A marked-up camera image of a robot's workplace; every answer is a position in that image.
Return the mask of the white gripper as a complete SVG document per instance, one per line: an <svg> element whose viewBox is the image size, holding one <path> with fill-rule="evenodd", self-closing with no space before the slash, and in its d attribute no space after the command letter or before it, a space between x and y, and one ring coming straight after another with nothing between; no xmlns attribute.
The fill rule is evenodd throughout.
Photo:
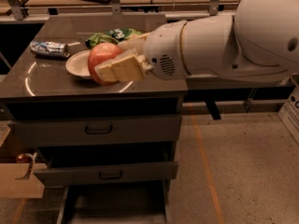
<svg viewBox="0 0 299 224"><path fill-rule="evenodd" d="M150 34L134 36L118 44L125 52L95 66L96 75L105 82L141 81L152 73L160 79L183 79L185 68L181 35L186 21L167 23Z"/></svg>

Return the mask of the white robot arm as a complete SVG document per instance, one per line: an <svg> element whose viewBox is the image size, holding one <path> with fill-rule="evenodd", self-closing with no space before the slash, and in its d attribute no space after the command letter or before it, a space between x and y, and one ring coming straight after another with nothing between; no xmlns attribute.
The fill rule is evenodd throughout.
<svg viewBox="0 0 299 224"><path fill-rule="evenodd" d="M120 43L122 53L95 66L105 82L211 74L279 80L299 69L299 0L241 0L235 14L177 21Z"/></svg>

